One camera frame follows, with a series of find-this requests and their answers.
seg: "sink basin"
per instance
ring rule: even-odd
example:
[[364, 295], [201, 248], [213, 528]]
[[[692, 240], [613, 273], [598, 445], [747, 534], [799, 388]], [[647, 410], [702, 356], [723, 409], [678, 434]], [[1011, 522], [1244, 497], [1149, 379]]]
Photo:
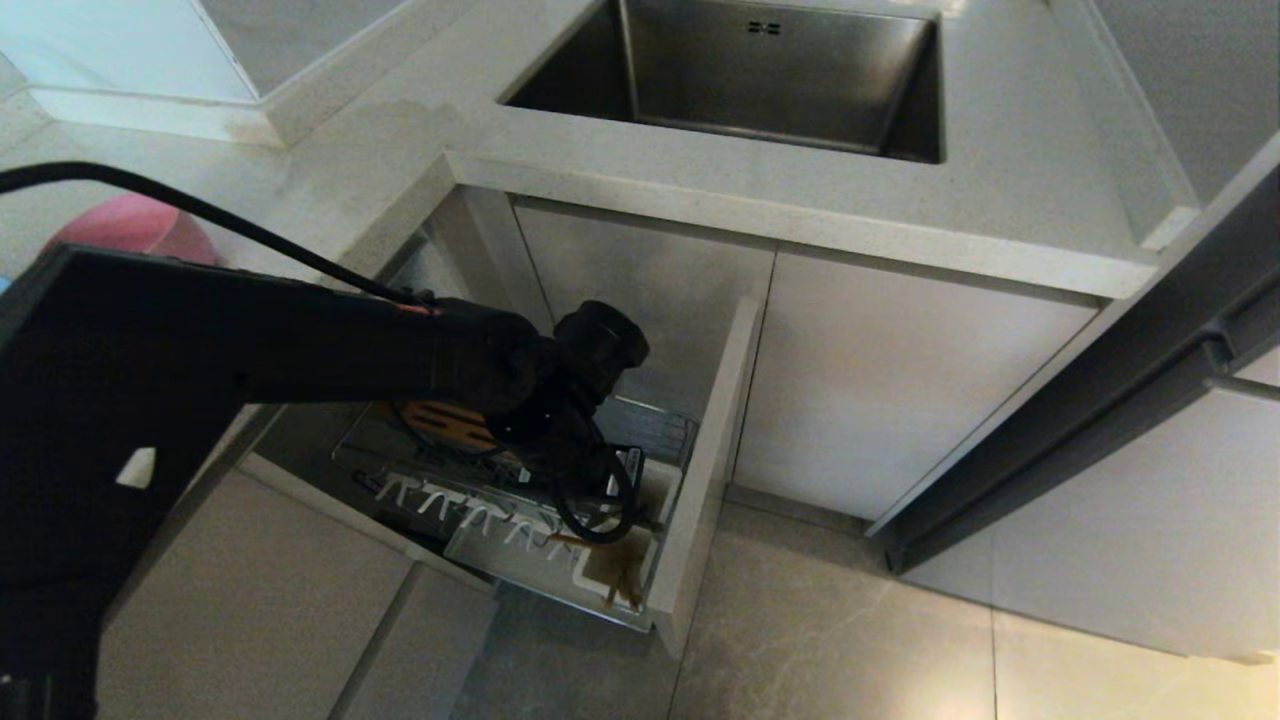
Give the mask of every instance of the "sink basin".
[[932, 20], [722, 0], [609, 0], [508, 105], [942, 161]]

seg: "open drawer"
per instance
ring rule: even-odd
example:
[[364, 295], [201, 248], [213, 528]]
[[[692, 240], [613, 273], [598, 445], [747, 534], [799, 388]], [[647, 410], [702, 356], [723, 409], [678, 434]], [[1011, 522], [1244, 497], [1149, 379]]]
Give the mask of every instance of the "open drawer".
[[[692, 623], [724, 484], [732, 471], [731, 462], [737, 448], [760, 314], [758, 301], [742, 299], [739, 302], [724, 336], [719, 368], [700, 416], [700, 429], [687, 456], [687, 466], [682, 478], [677, 471], [673, 478], [668, 475], [660, 483], [663, 489], [669, 489], [659, 502], [663, 506], [659, 518], [660, 542], [652, 543], [652, 552], [645, 557], [637, 607], [623, 602], [607, 603], [599, 592], [584, 588], [581, 578], [575, 583], [573, 571], [579, 564], [571, 553], [548, 557], [549, 552], [529, 552], [521, 539], [509, 542], [515, 536], [513, 527], [483, 532], [480, 523], [462, 523], [452, 532], [447, 547], [429, 552], [403, 534], [374, 521], [367, 510], [344, 506], [332, 493], [311, 487], [264, 457], [250, 455], [241, 469], [335, 519], [366, 527], [369, 532], [380, 536], [394, 536], [398, 538], [394, 542], [411, 556], [436, 568], [448, 568], [454, 577], [461, 570], [449, 565], [444, 557], [611, 621], [637, 630], [655, 628], [671, 655], [678, 657]], [[425, 487], [429, 478], [421, 482]], [[383, 495], [387, 496], [384, 501], [393, 501], [394, 493]]]

